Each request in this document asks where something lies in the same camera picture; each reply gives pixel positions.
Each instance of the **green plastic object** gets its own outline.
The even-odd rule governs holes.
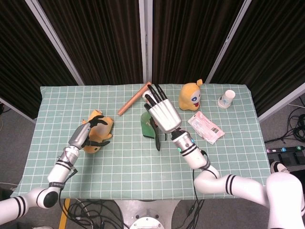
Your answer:
[[[144,137],[155,139],[156,148],[158,151],[160,151],[160,139],[157,126],[148,112],[145,112],[141,115],[141,129]]]

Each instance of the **black curtain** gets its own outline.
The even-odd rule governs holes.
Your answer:
[[[305,1],[253,0],[212,83],[246,84],[258,116],[305,82]]]
[[[23,0],[0,0],[0,97],[36,118],[40,86],[76,85]]]
[[[154,0],[152,81],[206,79],[243,0]]]
[[[143,83],[138,0],[39,0],[88,85]]]

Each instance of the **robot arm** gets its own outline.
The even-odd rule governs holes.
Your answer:
[[[291,174],[274,173],[267,179],[266,187],[259,182],[226,175],[211,165],[207,154],[198,148],[190,134],[180,129],[181,118],[160,86],[160,94],[148,86],[152,95],[145,95],[149,104],[144,107],[151,114],[158,127],[166,134],[172,134],[172,141],[191,169],[202,172],[194,180],[195,188],[204,194],[227,193],[270,208],[268,228],[305,228],[302,215],[305,212],[304,196],[300,181]]]
[[[80,155],[79,150],[85,145],[103,145],[103,143],[90,141],[88,137],[91,128],[97,124],[107,125],[100,118],[103,116],[96,116],[75,130],[69,140],[69,146],[64,148],[61,157],[48,176],[48,188],[34,188],[23,196],[0,201],[0,225],[24,216],[31,207],[51,208],[56,204],[59,192],[64,188],[67,179],[77,172],[73,166]]]

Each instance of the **stuffed animal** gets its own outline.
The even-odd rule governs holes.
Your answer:
[[[200,86],[203,84],[202,79],[197,83],[185,84],[179,94],[179,107],[181,110],[196,111],[200,105]]]
[[[97,115],[102,115],[101,111],[94,110],[92,111],[88,121],[93,119]],[[102,142],[105,139],[109,139],[112,137],[112,134],[110,134],[112,125],[113,125],[113,119],[110,117],[104,117],[102,118],[108,125],[98,124],[97,126],[93,127],[89,133],[89,139],[90,141],[95,142]],[[100,146],[85,146],[84,151],[88,154],[94,154],[95,152],[100,150]]]

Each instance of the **plastic wrapper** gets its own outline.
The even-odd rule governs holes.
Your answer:
[[[207,142],[214,144],[218,138],[224,135],[224,132],[205,117],[201,111],[198,111],[188,123],[194,128],[197,134]]]

